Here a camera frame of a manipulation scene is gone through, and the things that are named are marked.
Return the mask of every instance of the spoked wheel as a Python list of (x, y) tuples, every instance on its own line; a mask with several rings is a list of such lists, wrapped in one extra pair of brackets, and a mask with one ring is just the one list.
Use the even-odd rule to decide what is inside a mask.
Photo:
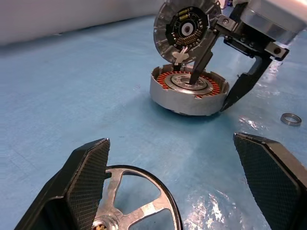
[[(116, 194), (124, 175), (140, 176), (149, 180), (160, 190), (159, 198), (124, 215), (114, 207)], [(173, 196), (166, 186), (154, 175), (137, 167), (116, 165), (107, 167), (106, 176), (106, 179), (110, 178), (107, 198), (104, 204), (98, 207), (92, 226), (93, 230), (128, 230), (132, 225), (164, 209), (168, 209), (171, 212), (175, 230), (183, 230), (181, 216)]]

